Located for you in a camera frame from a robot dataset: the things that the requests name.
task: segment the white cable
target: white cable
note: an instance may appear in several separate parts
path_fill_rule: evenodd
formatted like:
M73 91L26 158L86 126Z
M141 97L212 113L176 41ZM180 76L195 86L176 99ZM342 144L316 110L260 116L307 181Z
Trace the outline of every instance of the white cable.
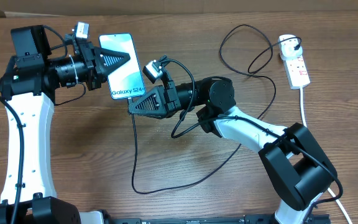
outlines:
M71 57L71 55L68 55L71 59L71 62L73 63L73 67L74 67L74 73L75 73L75 84L78 84L78 76L77 76L77 70L75 69L75 64L74 64L74 60Z
M300 91L300 108L301 108L301 117L302 117L302 123L305 127L307 127L308 125L306 124L306 119L305 119L305 109L303 108L303 88L299 88ZM330 188L328 188L328 192L331 194L332 197L335 197L336 195L334 194L333 190L331 190ZM339 201L339 199L335 200L336 203L338 204L339 208L341 209L342 213L344 214L347 222L349 224L353 224L351 218L349 217L349 215L347 214L345 208L343 207L342 203Z

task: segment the power adapter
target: power adapter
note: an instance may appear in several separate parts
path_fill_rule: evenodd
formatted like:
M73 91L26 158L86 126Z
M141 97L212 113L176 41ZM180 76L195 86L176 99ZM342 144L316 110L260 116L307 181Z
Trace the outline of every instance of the power adapter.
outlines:
M291 34L281 35L278 41L295 37ZM298 39L290 39L279 43L280 56L284 62L285 72L287 73L288 82L292 90L303 88L310 83L305 61L303 60L302 46L296 50Z

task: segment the wood grain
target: wood grain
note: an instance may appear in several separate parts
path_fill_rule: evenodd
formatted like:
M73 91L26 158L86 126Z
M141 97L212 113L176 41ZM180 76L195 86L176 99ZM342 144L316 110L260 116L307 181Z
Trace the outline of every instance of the wood grain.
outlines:
M252 116L266 107L273 88L267 80L243 77L221 63L218 48L223 37L242 23L256 26L271 41L287 33L302 37L311 78L311 85L305 88L308 126L335 165L344 186L341 201L358 223L358 11L0 19L0 77L14 54L10 29L47 24L64 34L77 21L90 23L95 45L100 34L130 32L141 65L167 54L184 63L197 80L211 75L233 79L237 105ZM48 39L50 45L59 44L52 34ZM241 29L229 39L223 54L232 66L246 70L266 46L254 31ZM170 65L169 70L176 83L189 82L180 68ZM300 122L299 92L289 89L277 49L260 74L268 75L277 85L277 99L264 121L285 126ZM73 98L80 91L80 87L59 89L57 101ZM104 84L81 100L55 108L52 174L60 199L75 204L80 211L105 208L113 217L232 217L273 213L277 208L279 197L258 155L246 148L195 187L146 196L134 193L134 140L126 107L124 100L110 98ZM138 190L196 181L220 165L237 146L200 128L180 139L170 139L177 119L137 118ZM195 121L195 114L190 113L183 127ZM7 140L6 112L0 104L0 193L6 175ZM315 212L330 214L333 223L346 222L335 203L324 204Z

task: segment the white power cord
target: white power cord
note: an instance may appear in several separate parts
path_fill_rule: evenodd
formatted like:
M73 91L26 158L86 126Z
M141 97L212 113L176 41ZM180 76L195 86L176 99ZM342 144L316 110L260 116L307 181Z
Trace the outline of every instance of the white power cord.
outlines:
M301 108L301 117L302 117L302 123L305 127L307 127L308 125L306 124L306 119L305 119L305 109L303 107L303 87L299 88L300 91L300 108ZM331 194L332 197L335 197L335 194L333 192L333 190L331 190L330 188L328 188L328 192ZM338 204L339 208L341 209L342 213L344 214L347 222L349 224L353 224L351 218L349 217L349 215L347 214L345 208L343 207L342 203L338 200L335 200L336 203Z

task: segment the smartphone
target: smartphone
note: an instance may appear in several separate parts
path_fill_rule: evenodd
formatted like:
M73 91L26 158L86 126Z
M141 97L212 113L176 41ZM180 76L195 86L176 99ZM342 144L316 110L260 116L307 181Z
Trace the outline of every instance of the smartphone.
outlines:
M100 47L129 53L131 59L108 76L111 98L122 99L144 95L146 92L135 45L130 34L104 34L99 36Z

